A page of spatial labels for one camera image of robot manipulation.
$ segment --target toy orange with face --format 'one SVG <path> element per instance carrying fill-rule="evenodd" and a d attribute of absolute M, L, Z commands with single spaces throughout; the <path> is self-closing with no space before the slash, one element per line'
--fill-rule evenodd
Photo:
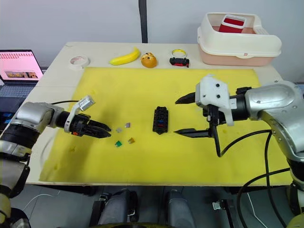
<path fill-rule="evenodd" d="M 151 52 L 144 54 L 141 57 L 141 62 L 147 68 L 153 68 L 157 65 L 156 57 Z"/>

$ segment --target laptop screen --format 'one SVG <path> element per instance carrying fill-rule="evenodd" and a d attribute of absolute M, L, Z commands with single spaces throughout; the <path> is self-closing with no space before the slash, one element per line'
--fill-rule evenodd
<path fill-rule="evenodd" d="M 0 78 L 4 82 L 37 82 L 42 76 L 31 50 L 0 50 Z"/>

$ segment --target yellow foam mat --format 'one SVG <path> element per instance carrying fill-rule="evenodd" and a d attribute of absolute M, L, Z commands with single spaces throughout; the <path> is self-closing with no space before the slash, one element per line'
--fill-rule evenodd
<path fill-rule="evenodd" d="M 207 74 L 228 83 L 231 94 L 243 86 L 259 87 L 254 70 L 124 69 L 87 68 L 73 100 L 91 95 L 96 104 L 85 111 L 91 119 L 107 124 L 112 136 L 104 139 L 77 137 L 58 131 L 41 181 L 151 184 L 241 185 L 265 173 L 264 145 L 267 134 L 247 138 L 222 157 L 214 140 L 187 138 L 174 131 L 208 127 L 202 109 L 195 104 L 174 104 L 195 91 Z M 152 132 L 154 110 L 169 110 L 169 132 Z M 115 130 L 121 127 L 122 132 Z M 269 129 L 262 121 L 240 121 L 218 127 L 223 149 L 234 139 L 252 131 Z M 130 138 L 135 143 L 129 144 Z M 122 146 L 116 148 L 117 141 Z M 269 146 L 270 170 L 288 167 L 275 139 Z M 289 173 L 274 175 L 272 184 L 289 184 Z M 265 184 L 265 180 L 255 184 Z"/>

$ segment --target banana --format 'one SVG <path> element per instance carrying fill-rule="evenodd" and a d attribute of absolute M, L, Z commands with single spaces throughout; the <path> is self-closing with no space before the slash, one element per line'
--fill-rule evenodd
<path fill-rule="evenodd" d="M 110 64 L 121 65 L 121 64 L 125 64 L 125 63 L 130 63 L 130 62 L 134 61 L 135 59 L 137 59 L 140 54 L 141 54 L 141 52 L 138 50 L 138 48 L 134 47 L 133 52 L 131 52 L 125 56 L 112 58 L 110 60 Z"/>

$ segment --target blue component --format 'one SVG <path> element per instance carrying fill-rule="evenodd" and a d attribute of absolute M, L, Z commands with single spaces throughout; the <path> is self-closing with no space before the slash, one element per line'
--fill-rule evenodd
<path fill-rule="evenodd" d="M 304 93 L 304 84 L 297 84 L 297 86 L 300 87 L 300 89 L 302 89 L 303 93 Z"/>
<path fill-rule="evenodd" d="M 13 114 L 12 113 L 3 113 L 4 117 L 11 117 Z"/>

